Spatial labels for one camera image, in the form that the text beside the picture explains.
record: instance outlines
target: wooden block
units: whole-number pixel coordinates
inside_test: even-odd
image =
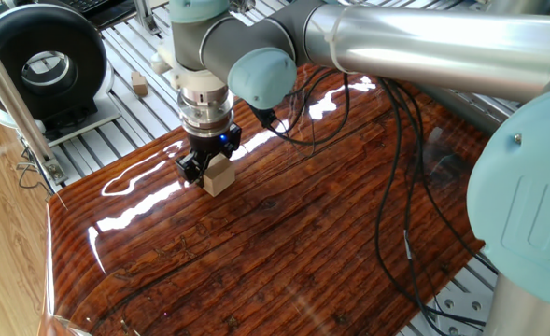
[[[132,86],[134,87],[134,92],[140,97],[145,97],[148,95],[148,83],[146,78],[142,76],[137,71],[132,72]]]
[[[215,197],[235,181],[235,167],[226,156],[218,154],[208,163],[203,179],[204,190]]]

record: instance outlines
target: keyboard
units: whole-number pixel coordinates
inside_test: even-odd
[[[61,0],[61,2],[73,7],[84,17],[89,18],[96,13],[117,6],[122,0]]]

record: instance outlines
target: metal bracket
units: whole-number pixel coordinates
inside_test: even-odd
[[[442,309],[445,313],[479,321],[488,320],[492,304],[491,295],[443,290],[436,298],[441,305],[438,309]],[[447,335],[482,336],[482,332],[472,325],[466,325],[448,317],[437,316],[436,323],[438,328]]]
[[[137,11],[135,14],[135,19],[137,22],[152,35],[160,33],[161,30],[156,25],[156,21],[154,21],[154,17],[152,16],[152,8],[148,6],[148,1],[134,0],[134,4],[135,10]]]
[[[43,162],[42,165],[47,173],[47,176],[56,184],[57,186],[66,181],[69,176],[63,172],[63,168],[57,161],[57,159],[50,159],[46,162]]]

